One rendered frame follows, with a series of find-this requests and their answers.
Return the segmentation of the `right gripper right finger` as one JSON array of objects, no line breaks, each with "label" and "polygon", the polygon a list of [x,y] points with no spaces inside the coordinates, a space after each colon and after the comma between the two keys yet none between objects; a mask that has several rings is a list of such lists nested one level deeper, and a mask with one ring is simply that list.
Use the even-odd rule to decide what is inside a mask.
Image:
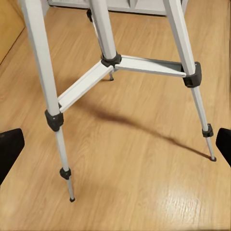
[{"label": "right gripper right finger", "polygon": [[216,146],[231,167],[231,130],[220,128],[217,134]]}]

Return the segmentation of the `camera tripod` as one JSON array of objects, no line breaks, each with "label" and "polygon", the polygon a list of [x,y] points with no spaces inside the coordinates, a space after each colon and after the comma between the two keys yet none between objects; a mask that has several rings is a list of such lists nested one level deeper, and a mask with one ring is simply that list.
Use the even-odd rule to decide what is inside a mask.
[{"label": "camera tripod", "polygon": [[87,11],[87,16],[94,25],[102,59],[60,97],[57,97],[56,93],[41,2],[40,0],[19,1],[26,23],[25,28],[28,29],[27,32],[38,70],[44,101],[47,106],[44,113],[47,124],[54,131],[55,138],[57,139],[63,164],[60,174],[67,181],[70,202],[73,202],[75,198],[70,180],[71,170],[68,166],[64,147],[62,130],[62,124],[64,123],[63,112],[108,73],[110,74],[111,81],[113,81],[112,72],[116,72],[119,69],[182,77],[185,86],[192,90],[193,100],[202,125],[202,134],[208,144],[211,160],[212,162],[217,161],[210,141],[210,138],[214,135],[214,131],[211,123],[207,123],[198,88],[202,79],[201,64],[193,60],[193,52],[181,0],[163,0],[181,63],[117,54],[106,0],[89,0],[90,8]]}]

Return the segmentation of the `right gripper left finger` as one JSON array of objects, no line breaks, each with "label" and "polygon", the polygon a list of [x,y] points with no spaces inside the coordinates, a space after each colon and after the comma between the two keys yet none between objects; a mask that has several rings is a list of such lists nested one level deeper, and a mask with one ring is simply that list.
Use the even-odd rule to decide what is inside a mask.
[{"label": "right gripper left finger", "polygon": [[21,128],[0,133],[0,185],[25,146]]}]

